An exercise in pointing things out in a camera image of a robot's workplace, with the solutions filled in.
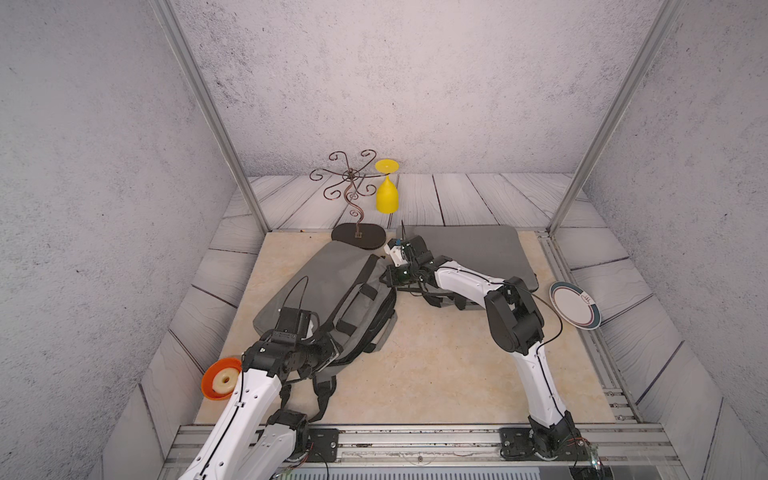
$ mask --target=dark stand base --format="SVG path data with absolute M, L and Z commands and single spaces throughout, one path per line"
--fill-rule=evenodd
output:
M 348 243 L 364 250 L 376 250 L 386 243 L 386 232 L 373 223 L 360 224 L 360 238 L 355 238 L 355 224 L 342 223 L 331 232 L 331 240 Z

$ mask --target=plate rim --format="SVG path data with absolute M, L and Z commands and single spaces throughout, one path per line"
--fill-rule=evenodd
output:
M 553 294 L 554 294 L 554 291 L 556 289 L 558 289 L 558 288 L 568 288 L 568 289 L 574 291 L 575 293 L 577 293 L 578 295 L 581 295 L 582 293 L 584 293 L 584 291 L 578 285 L 574 285 L 573 283 L 564 282 L 564 281 L 554 282 L 549 287 L 549 300 L 552 302 L 552 306 L 554 307 L 554 309 L 557 310 L 557 313 L 560 316 L 562 316 L 563 319 L 566 322 L 568 322 L 571 325 L 575 326 L 576 328 L 582 329 L 582 330 L 594 330 L 594 329 L 597 329 L 602 324 L 603 316 L 600 313 L 600 308 L 598 308 L 598 304 L 597 303 L 593 303 L 592 305 L 590 305 L 590 308 L 592 308 L 592 313 L 594 314 L 594 319 L 592 320 L 592 322 L 590 322 L 587 325 L 581 325 L 579 323 L 576 323 L 576 322 L 572 321 L 567 315 L 565 315 L 565 313 L 562 312 L 562 310 L 560 310 L 560 308 L 558 307 L 557 303 L 554 301 Z

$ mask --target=decorative mug tree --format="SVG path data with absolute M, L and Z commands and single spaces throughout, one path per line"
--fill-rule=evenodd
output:
M 324 178 L 323 174 L 320 173 L 321 171 L 341 177 L 341 181 L 325 188 L 323 196 L 328 200 L 335 200 L 344 196 L 344 200 L 346 200 L 351 207 L 349 214 L 353 217 L 359 217 L 355 223 L 342 223 L 334 228 L 331 232 L 331 240 L 349 243 L 350 245 L 366 250 L 375 250 L 386 242 L 386 232 L 379 225 L 363 223 L 362 219 L 365 217 L 365 212 L 362 211 L 360 205 L 354 203 L 354 200 L 358 200 L 360 197 L 370 197 L 376 193 L 376 185 L 367 184 L 365 188 L 362 188 L 362 184 L 367 178 L 384 177 L 386 174 L 371 175 L 362 173 L 362 171 L 376 159 L 376 152 L 374 150 L 368 149 L 360 152 L 362 161 L 371 157 L 361 168 L 350 167 L 349 158 L 346 156 L 346 153 L 342 151 L 335 151 L 331 155 L 328 155 L 328 160 L 337 161 L 342 155 L 344 156 L 344 163 L 346 164 L 345 171 L 339 173 L 333 170 L 328 170 L 327 168 L 319 167 L 312 170 L 312 173 L 310 174 L 310 178 L 314 181 L 320 181 Z M 347 185 L 342 194 L 341 189 L 336 187 L 345 182 L 349 183 L 349 185 Z

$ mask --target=beige tabletop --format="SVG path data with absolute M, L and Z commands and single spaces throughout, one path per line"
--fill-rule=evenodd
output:
M 534 232 L 519 232 L 536 272 L 540 296 L 548 298 L 554 277 Z M 323 245 L 329 233 L 269 233 L 240 301 L 221 358 L 240 356 L 259 339 L 253 318 Z M 556 315 L 537 300 L 551 338 Z M 399 293 L 398 321 L 377 353 L 363 353 L 338 376 L 336 393 L 321 423 L 525 423 L 528 401 L 510 355 L 493 342 L 483 310 L 435 308 Z M 557 389 L 579 423 L 613 423 L 578 331 L 564 325 L 545 347 Z M 203 400 L 195 423 L 215 423 L 226 401 Z M 269 414 L 277 410 L 275 401 Z M 288 408 L 317 412 L 311 381 L 293 386 Z

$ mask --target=black motor joint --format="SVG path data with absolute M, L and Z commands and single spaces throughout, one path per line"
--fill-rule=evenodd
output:
M 438 288 L 435 271 L 445 262 L 453 260 L 444 255 L 435 258 L 427 250 L 426 242 L 420 235 L 410 240 L 393 238 L 387 245 L 389 248 L 400 245 L 402 258 L 408 262 L 401 266 L 391 266 L 384 272 L 380 280 L 387 286 L 407 286 L 421 282 Z
M 296 432 L 296 444 L 293 447 L 288 460 L 301 458 L 310 447 L 310 429 L 306 414 L 294 412 L 293 410 L 280 409 L 274 412 L 266 421 L 267 425 L 285 425 Z
M 272 329 L 245 351 L 243 371 L 263 370 L 267 376 L 277 376 L 285 383 L 291 372 L 298 372 L 302 379 L 311 378 L 338 354 L 338 346 L 328 332 L 298 339 L 295 333 Z

